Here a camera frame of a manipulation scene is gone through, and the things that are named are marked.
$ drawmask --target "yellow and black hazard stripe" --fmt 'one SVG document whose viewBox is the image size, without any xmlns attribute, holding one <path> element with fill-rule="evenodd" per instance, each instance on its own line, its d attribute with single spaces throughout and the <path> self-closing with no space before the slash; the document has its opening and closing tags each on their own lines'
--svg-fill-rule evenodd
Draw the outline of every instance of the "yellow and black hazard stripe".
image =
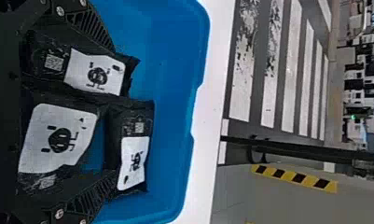
<svg viewBox="0 0 374 224">
<path fill-rule="evenodd" d="M 327 180 L 315 175 L 305 175 L 294 171 L 286 171 L 269 167 L 267 165 L 254 164 L 251 172 L 256 175 L 264 175 L 270 178 L 283 180 L 306 188 L 319 189 L 329 193 L 338 192 L 338 181 Z"/>
</svg>

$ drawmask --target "warehouse floor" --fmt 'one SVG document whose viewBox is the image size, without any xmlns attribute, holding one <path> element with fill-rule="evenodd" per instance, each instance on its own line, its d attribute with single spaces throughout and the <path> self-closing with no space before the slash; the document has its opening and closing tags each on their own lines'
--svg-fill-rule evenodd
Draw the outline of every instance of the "warehouse floor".
<svg viewBox="0 0 374 224">
<path fill-rule="evenodd" d="M 374 182 L 295 165 L 268 166 L 337 182 L 337 192 L 257 175 L 251 165 L 218 167 L 213 224 L 374 224 Z"/>
</svg>

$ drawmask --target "black plastic bag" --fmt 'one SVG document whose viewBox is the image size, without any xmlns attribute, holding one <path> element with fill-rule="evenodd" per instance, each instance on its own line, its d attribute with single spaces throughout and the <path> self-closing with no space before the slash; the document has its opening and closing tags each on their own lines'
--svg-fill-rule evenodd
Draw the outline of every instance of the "black plastic bag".
<svg viewBox="0 0 374 224">
<path fill-rule="evenodd" d="M 106 118 L 106 169 L 118 170 L 117 188 L 110 200 L 120 195 L 147 191 L 145 172 L 153 131 L 153 102 L 131 101 L 111 104 Z"/>
<path fill-rule="evenodd" d="M 80 52 L 36 31 L 29 31 L 21 45 L 23 73 L 60 80 L 83 91 L 116 96 L 128 95 L 132 72 L 139 62 L 120 53 L 90 55 Z"/>
<path fill-rule="evenodd" d="M 21 89 L 21 151 L 18 183 L 28 194 L 56 190 L 79 174 L 103 112 L 57 82 L 25 81 Z"/>
</svg>

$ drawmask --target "bolt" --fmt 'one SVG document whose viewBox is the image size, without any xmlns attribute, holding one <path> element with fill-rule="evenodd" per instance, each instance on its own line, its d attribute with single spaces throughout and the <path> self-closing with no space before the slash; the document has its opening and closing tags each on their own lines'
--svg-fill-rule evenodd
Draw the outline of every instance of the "bolt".
<svg viewBox="0 0 374 224">
<path fill-rule="evenodd" d="M 85 7 L 87 5 L 87 0 L 79 0 L 81 6 Z"/>
<path fill-rule="evenodd" d="M 61 17 L 64 16 L 64 9 L 62 7 L 56 7 L 56 12 L 58 13 L 59 16 Z"/>
<path fill-rule="evenodd" d="M 56 214 L 55 214 L 55 218 L 59 220 L 59 219 L 62 218 L 63 215 L 64 215 L 64 210 L 59 209 L 59 210 L 56 212 Z"/>
</svg>

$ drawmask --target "barcode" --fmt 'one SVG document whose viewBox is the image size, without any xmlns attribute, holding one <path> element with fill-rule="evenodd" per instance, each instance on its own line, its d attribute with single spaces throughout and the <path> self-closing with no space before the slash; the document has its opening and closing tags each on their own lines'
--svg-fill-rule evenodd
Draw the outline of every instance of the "barcode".
<svg viewBox="0 0 374 224">
<path fill-rule="evenodd" d="M 143 133 L 144 132 L 144 123 L 143 122 L 136 122 L 134 127 L 135 133 Z"/>
<path fill-rule="evenodd" d="M 46 68 L 61 72 L 63 62 L 64 62 L 63 58 L 59 58 L 54 55 L 47 54 L 47 59 L 45 60 L 44 66 Z"/>
</svg>

